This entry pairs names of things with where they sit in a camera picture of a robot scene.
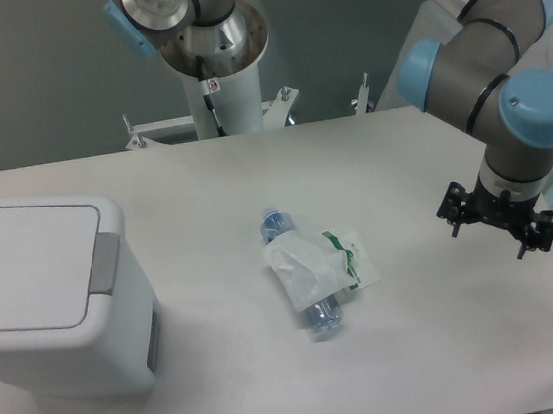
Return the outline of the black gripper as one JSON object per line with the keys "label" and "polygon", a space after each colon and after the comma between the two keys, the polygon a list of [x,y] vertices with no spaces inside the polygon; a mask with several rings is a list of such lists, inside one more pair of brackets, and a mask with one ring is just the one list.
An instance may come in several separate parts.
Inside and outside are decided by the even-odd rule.
{"label": "black gripper", "polygon": [[457,238],[460,227],[466,224],[487,224],[502,230],[514,230],[520,243],[517,258],[526,252],[549,252],[553,245],[553,210],[534,211],[536,198],[516,202],[509,190],[499,195],[487,191],[477,183],[472,192],[463,185],[450,182],[437,210],[437,217],[452,227],[452,237]]}

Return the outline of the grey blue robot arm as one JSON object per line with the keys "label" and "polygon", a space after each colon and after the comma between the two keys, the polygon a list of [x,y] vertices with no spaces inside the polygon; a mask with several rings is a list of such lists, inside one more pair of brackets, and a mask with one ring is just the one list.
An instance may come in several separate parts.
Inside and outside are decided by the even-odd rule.
{"label": "grey blue robot arm", "polygon": [[[434,0],[460,24],[447,43],[422,40],[403,59],[398,90],[486,145],[476,184],[451,184],[438,216],[457,229],[506,230],[521,252],[547,251],[553,210],[537,211],[553,168],[553,70],[516,64],[553,24],[553,0]],[[202,139],[268,128],[258,61],[263,17],[240,0],[108,0],[103,12],[126,46],[160,55],[182,78]]]}

